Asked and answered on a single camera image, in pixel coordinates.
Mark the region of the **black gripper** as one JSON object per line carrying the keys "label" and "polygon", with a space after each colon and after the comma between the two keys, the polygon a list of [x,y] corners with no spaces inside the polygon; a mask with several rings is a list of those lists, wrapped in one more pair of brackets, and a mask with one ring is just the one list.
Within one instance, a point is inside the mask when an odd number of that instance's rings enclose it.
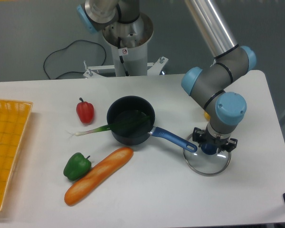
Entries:
{"label": "black gripper", "polygon": [[214,137],[208,131],[202,130],[195,127],[192,133],[192,140],[198,144],[199,147],[202,145],[213,145],[220,148],[221,151],[231,152],[237,147],[238,140],[235,138],[221,138]]}

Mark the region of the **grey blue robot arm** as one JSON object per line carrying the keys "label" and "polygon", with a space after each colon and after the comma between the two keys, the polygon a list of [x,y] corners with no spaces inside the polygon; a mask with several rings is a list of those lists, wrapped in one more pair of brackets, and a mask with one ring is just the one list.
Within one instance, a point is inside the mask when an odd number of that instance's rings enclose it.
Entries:
{"label": "grey blue robot arm", "polygon": [[[242,121],[247,104],[225,89],[252,70],[257,58],[249,47],[238,45],[214,1],[188,0],[186,6],[214,57],[209,68],[194,67],[181,81],[184,91],[210,116],[205,130],[194,129],[192,140],[208,155],[230,152],[237,146],[231,133]],[[110,44],[117,76],[148,73],[147,43],[153,25],[140,12],[137,0],[87,0],[77,12],[91,33],[101,31]]]}

